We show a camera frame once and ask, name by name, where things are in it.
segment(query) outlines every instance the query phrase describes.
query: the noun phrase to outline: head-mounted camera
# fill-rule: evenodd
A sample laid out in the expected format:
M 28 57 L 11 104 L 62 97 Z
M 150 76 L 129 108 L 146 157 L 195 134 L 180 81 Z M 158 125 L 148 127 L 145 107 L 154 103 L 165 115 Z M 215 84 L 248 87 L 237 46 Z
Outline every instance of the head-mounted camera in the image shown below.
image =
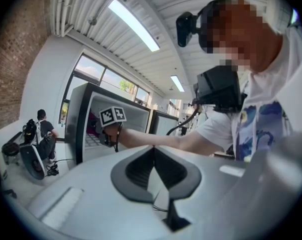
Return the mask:
M 194 84 L 193 104 L 214 104 L 213 110 L 228 114 L 241 111 L 246 94 L 240 92 L 237 68 L 233 65 L 219 65 L 197 76 Z
M 177 43 L 180 47 L 186 47 L 192 35 L 198 34 L 200 47 L 207 54 L 213 53 L 214 43 L 210 30 L 213 19 L 218 17 L 222 5 L 230 3 L 230 0 L 214 0 L 208 3 L 197 15 L 187 11 L 176 19 Z

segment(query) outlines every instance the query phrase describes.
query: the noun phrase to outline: camera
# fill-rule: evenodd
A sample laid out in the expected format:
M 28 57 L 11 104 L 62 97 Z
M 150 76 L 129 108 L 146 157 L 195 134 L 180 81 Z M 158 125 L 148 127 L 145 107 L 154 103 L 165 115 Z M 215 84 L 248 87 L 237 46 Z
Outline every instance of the camera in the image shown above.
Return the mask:
M 237 68 L 233 65 L 219 65 L 197 76 L 193 85 L 198 105 L 215 105 L 214 111 L 238 113 L 241 111 L 246 94 L 240 92 Z

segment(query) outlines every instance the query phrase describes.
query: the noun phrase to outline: fluorescent light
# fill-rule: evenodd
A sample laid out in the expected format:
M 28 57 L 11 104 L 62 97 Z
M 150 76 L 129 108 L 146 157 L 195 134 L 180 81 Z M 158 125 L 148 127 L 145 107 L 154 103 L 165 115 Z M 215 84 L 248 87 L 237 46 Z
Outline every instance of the fluorescent light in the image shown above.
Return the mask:
M 175 83 L 176 87 L 179 89 L 180 92 L 185 91 L 185 89 L 183 89 L 183 86 L 182 86 L 179 78 L 176 75 L 171 75 L 171 79 Z
M 142 41 L 149 47 L 151 52 L 160 49 L 156 41 L 152 38 L 144 26 L 137 20 L 137 18 L 119 1 L 113 0 L 108 6 L 114 13 L 116 13 L 128 26 L 142 39 Z

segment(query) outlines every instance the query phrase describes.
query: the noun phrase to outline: white t-shirt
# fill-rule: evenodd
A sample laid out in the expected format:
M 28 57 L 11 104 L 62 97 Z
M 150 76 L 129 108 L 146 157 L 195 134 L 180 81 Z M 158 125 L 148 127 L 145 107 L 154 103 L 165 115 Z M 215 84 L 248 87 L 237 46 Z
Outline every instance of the white t-shirt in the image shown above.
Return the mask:
M 201 112 L 200 114 L 197 114 L 195 118 L 192 120 L 190 130 L 194 130 L 200 125 L 202 125 L 207 120 L 207 116 L 205 112 Z
M 292 127 L 275 96 L 302 61 L 302 33 L 290 27 L 283 35 L 281 50 L 261 73 L 249 73 L 243 88 L 247 94 L 240 113 L 212 116 L 196 128 L 210 142 L 226 151 L 232 144 L 235 159 L 250 161 L 256 150 L 268 149 L 292 133 Z

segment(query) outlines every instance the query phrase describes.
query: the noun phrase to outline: graphic print on t-shirt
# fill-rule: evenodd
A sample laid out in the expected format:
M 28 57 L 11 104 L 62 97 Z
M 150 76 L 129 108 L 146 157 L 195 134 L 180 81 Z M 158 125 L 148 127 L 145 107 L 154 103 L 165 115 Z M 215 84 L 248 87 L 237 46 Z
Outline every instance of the graphic print on t-shirt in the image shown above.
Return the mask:
M 251 155 L 253 140 L 253 122 L 256 117 L 257 107 L 249 106 L 241 111 L 240 121 L 237 125 L 235 159 L 243 161 Z
M 276 140 L 281 139 L 284 135 L 282 115 L 282 107 L 277 101 L 262 105 L 258 115 L 256 106 L 244 108 L 237 126 L 236 159 L 243 161 L 245 157 L 252 155 L 252 150 L 268 149 Z

